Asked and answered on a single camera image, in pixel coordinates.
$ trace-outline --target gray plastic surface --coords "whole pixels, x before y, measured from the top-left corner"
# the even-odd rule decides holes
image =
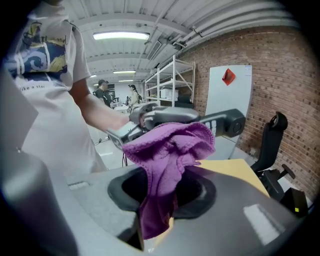
[[[145,255],[97,225],[60,172],[48,172],[43,162],[24,152],[1,156],[5,200],[53,255]]]
[[[115,237],[119,237],[127,229],[131,229],[137,215],[132,211],[120,210],[108,196],[107,188],[111,180],[132,169],[133,167],[128,166],[106,172],[67,177],[69,185],[79,182],[89,183],[89,186],[73,190],[72,194],[92,219]]]
[[[215,204],[199,218],[191,221],[176,220],[171,232],[155,249],[157,254],[166,256],[239,256],[253,252],[260,254],[265,246],[244,214],[244,207],[255,204],[259,204],[286,230],[291,230],[297,225],[297,219],[291,212],[245,181],[195,166],[190,168],[214,182],[217,193]]]
[[[0,148],[21,149],[38,111],[23,96],[3,66],[0,81]]]
[[[120,210],[109,198],[107,186],[113,178],[134,168],[136,166],[132,165],[68,178],[69,184],[81,181],[90,183],[90,187],[72,193],[94,221],[115,236],[132,227],[135,213]],[[171,232],[155,249],[157,255],[260,254],[264,246],[244,215],[244,207],[255,204],[259,204],[285,229],[295,225],[295,216],[245,181],[195,166],[188,169],[213,181],[217,189],[216,201],[210,210],[198,218],[176,220]]]

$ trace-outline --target white t-shirt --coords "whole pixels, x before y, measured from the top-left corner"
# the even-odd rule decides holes
[[[69,94],[73,83],[91,74],[81,33],[67,18],[62,5],[41,2],[4,60],[17,87],[39,113],[22,150],[38,156],[50,171],[65,175],[105,171]]]

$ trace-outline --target man with cap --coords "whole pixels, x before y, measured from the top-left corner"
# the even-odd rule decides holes
[[[95,91],[95,96],[97,96],[104,104],[110,107],[110,100],[108,99],[108,81],[103,79],[98,82],[98,89]]]

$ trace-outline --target black cap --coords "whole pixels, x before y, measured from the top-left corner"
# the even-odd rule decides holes
[[[103,84],[103,83],[109,83],[108,81],[105,81],[105,80],[103,80],[103,79],[101,79],[101,80],[99,80],[99,82],[98,82],[98,88]]]

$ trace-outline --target person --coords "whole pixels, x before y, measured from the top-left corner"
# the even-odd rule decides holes
[[[108,81],[105,81],[103,79],[99,80],[98,82],[98,89],[95,91],[95,96],[98,97],[98,99],[101,99],[104,104],[106,104],[108,107],[110,107],[110,101],[108,99]]]
[[[135,104],[139,103],[139,94],[137,88],[134,84],[128,85],[131,91],[131,101],[130,105],[133,107]]]
[[[38,112],[21,150],[39,157],[49,172],[105,171],[87,124],[118,130],[129,117],[90,94],[82,35],[68,22],[61,2],[41,1],[4,58],[16,86]]]

